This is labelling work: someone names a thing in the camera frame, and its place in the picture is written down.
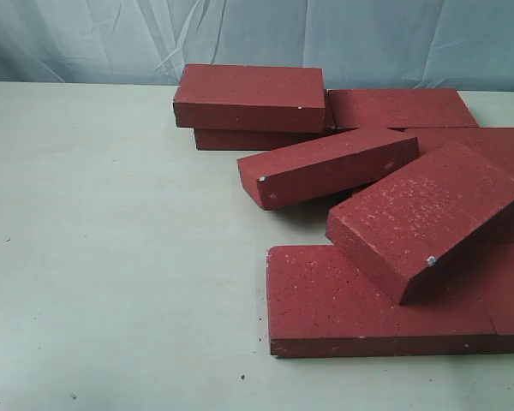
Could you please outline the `front left red brick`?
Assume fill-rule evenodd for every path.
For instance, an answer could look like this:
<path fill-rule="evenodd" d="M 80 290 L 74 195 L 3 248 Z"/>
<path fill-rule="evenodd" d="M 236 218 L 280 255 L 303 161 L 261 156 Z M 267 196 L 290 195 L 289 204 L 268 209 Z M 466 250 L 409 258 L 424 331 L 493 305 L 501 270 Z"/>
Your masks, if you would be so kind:
<path fill-rule="evenodd" d="M 496 336 L 481 303 L 400 306 L 329 245 L 270 248 L 266 301 L 270 353 L 284 359 L 476 354 Z"/>

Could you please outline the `back right red brick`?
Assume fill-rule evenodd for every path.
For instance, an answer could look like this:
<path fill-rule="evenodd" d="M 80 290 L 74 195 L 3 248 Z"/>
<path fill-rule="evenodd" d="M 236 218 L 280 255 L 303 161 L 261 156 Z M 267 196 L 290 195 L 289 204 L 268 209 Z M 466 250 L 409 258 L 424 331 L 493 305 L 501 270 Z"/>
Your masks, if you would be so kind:
<path fill-rule="evenodd" d="M 477 128 L 457 90 L 334 89 L 328 92 L 338 128 Z"/>

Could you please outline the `front right red brick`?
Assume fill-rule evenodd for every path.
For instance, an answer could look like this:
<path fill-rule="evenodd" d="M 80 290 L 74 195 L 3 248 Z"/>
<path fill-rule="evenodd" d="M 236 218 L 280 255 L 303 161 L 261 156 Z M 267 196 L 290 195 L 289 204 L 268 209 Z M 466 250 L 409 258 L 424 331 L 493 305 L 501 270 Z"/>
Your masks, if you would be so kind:
<path fill-rule="evenodd" d="M 468 291 L 487 312 L 495 336 L 484 354 L 514 354 L 514 243 L 479 246 L 469 268 Z"/>

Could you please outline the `right middle-row red brick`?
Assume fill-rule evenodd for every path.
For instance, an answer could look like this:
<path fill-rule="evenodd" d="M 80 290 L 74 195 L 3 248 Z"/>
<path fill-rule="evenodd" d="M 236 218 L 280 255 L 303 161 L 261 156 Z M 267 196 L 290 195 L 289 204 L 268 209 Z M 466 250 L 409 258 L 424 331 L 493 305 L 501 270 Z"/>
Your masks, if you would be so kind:
<path fill-rule="evenodd" d="M 514 128 L 406 128 L 418 139 L 422 156 L 455 141 L 514 175 Z"/>

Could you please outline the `center right red brick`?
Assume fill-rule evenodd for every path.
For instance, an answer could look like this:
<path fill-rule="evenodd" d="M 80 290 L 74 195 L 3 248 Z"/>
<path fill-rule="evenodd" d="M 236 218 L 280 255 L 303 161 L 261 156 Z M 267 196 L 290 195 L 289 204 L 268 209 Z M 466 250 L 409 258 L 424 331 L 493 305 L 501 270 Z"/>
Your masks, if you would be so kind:
<path fill-rule="evenodd" d="M 356 235 L 380 249 L 433 255 L 464 241 L 514 242 L 514 197 L 486 188 L 443 188 L 428 179 L 374 184 L 330 212 L 329 236 Z"/>

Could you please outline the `white fabric backdrop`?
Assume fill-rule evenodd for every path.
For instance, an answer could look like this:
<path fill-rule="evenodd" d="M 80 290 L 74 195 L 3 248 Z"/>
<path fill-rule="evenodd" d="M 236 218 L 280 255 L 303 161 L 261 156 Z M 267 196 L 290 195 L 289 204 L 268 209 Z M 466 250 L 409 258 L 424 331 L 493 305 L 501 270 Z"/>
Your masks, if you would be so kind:
<path fill-rule="evenodd" d="M 0 1 L 0 80 L 175 85 L 189 63 L 514 91 L 514 1 Z"/>

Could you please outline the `angled red brick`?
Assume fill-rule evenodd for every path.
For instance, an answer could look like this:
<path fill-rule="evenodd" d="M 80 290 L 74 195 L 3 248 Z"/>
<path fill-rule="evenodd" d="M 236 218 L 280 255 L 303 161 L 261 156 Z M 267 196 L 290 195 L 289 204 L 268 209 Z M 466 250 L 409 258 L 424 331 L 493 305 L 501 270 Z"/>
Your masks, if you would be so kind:
<path fill-rule="evenodd" d="M 241 183 L 263 210 L 277 210 L 376 182 L 419 157 L 418 139 L 358 128 L 237 160 Z"/>

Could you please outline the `lower back red brick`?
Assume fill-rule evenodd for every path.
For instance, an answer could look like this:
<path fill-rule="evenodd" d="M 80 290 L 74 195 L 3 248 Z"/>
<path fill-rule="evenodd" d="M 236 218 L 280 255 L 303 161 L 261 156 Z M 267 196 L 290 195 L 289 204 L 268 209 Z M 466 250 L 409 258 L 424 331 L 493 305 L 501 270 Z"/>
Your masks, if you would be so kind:
<path fill-rule="evenodd" d="M 340 133 L 336 128 L 326 89 L 324 100 L 326 107 L 324 128 L 319 133 L 195 129 L 195 147 L 201 151 L 269 151 Z"/>

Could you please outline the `top stacked red brick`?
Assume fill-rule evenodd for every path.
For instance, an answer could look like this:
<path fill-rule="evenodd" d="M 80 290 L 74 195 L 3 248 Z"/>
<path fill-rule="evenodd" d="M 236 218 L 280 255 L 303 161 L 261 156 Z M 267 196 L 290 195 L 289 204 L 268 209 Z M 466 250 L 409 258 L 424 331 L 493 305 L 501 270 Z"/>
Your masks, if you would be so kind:
<path fill-rule="evenodd" d="M 173 110 L 179 128 L 318 133 L 326 116 L 322 70 L 190 63 Z"/>

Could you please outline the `speckled white-flecked red brick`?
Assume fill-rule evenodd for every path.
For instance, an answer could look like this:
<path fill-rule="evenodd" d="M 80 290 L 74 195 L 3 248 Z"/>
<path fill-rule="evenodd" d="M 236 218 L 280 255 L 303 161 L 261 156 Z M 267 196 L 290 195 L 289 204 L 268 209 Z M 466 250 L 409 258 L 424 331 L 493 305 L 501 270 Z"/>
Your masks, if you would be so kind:
<path fill-rule="evenodd" d="M 513 207 L 514 175 L 450 142 L 334 206 L 326 235 L 404 305 Z"/>

